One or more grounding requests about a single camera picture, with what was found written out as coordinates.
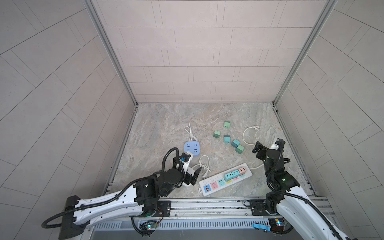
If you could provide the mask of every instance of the gray tile wall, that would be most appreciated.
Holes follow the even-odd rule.
[[[93,0],[140,103],[272,101],[325,1]]]
[[[339,0],[277,104],[351,239],[384,239],[383,12],[381,0]]]
[[[134,104],[82,0],[0,3],[0,239],[99,196]]]

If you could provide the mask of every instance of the white power cord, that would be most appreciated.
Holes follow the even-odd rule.
[[[255,129],[255,130],[257,131],[257,130],[260,129],[260,127],[259,127],[259,126],[256,126],[256,125],[254,125],[254,126],[252,126],[252,127],[247,127],[247,128],[244,130],[244,132],[243,132],[243,142],[244,142],[245,144],[254,146],[254,145],[256,145],[256,143],[251,144],[251,143],[247,143],[247,142],[244,140],[244,134],[245,134],[245,131],[248,130],[248,129],[250,129],[250,128],[253,128],[253,129]],[[250,168],[250,170],[258,169],[258,168],[260,168],[261,166],[264,166],[264,164],[262,164],[262,165],[260,165],[260,166],[258,166],[258,167]]]
[[[208,158],[208,167],[207,167],[207,165],[201,163],[201,158],[202,158],[202,157],[207,157],[207,158]],[[203,178],[205,179],[205,178],[207,177],[208,172],[211,172],[211,170],[209,170],[209,164],[210,164],[210,163],[209,163],[209,157],[208,157],[207,155],[203,155],[203,156],[201,156],[200,159],[199,159],[199,164],[196,164],[195,166],[193,166],[192,169],[193,169],[194,167],[196,167],[196,166],[204,167],[204,169],[207,170],[207,171],[204,173],[204,175],[203,175]]]
[[[247,127],[245,130],[244,130],[244,132],[243,132],[243,142],[245,143],[245,144],[248,144],[248,145],[252,145],[252,146],[254,146],[254,145],[256,145],[256,143],[247,143],[245,140],[244,140],[244,134],[245,134],[245,131],[246,130],[248,130],[248,129],[250,129],[250,128],[253,128],[253,129],[255,129],[256,131],[257,130],[259,130],[260,129],[260,127],[259,126],[252,126],[252,127]]]
[[[190,123],[188,123],[188,124],[189,124],[189,126],[184,126],[184,130],[186,130],[187,133],[189,133],[189,140],[192,141],[192,139],[193,139],[195,141],[198,141],[197,138],[192,134],[191,124]]]

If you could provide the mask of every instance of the blue square power strip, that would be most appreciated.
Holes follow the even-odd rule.
[[[197,157],[200,154],[200,143],[198,141],[189,141],[184,144],[184,152],[193,153],[194,157]]]

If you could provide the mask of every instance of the white power strip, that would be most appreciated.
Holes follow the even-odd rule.
[[[232,177],[228,181],[225,181],[225,179],[227,179],[225,175],[229,173],[231,173],[232,175],[232,173],[237,170],[240,175],[236,175],[235,173],[236,176],[234,178]],[[201,192],[203,196],[208,196],[209,194],[222,190],[225,187],[231,186],[232,184],[238,183],[241,180],[244,180],[251,176],[252,176],[251,170],[249,169],[246,163],[243,163],[239,166],[228,169],[227,171],[221,172],[212,177],[201,180],[199,182],[199,186],[200,186],[199,192]]]

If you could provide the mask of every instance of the marble floor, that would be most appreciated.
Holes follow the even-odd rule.
[[[231,122],[229,129],[223,127],[224,121]],[[252,153],[253,146],[243,143],[242,134],[247,127],[260,126],[258,131],[247,130],[245,140],[248,143],[259,140],[263,145],[270,146],[276,138],[286,139],[270,103],[141,104],[114,177],[112,192],[121,190],[134,179],[159,171],[165,153],[172,147],[177,147],[182,153],[184,143],[189,141],[189,133],[184,130],[188,122],[200,141],[200,155],[193,158],[191,165],[198,164],[201,155],[208,155],[212,171],[208,177],[242,163],[247,163],[250,168],[262,163]],[[213,137],[214,130],[221,131],[221,138]],[[234,147],[225,144],[222,135],[230,135],[231,140],[238,139],[245,147],[243,153],[238,154]],[[175,152],[168,157],[166,170],[172,167],[174,156]],[[284,157],[291,159],[285,165],[286,170],[298,180],[307,194],[312,194],[288,143],[285,144]],[[202,180],[203,173],[204,170],[198,181]],[[270,190],[266,185],[264,167],[252,170],[252,173],[252,177],[209,197],[265,196]],[[198,183],[183,186],[168,197],[203,197],[198,188]]]

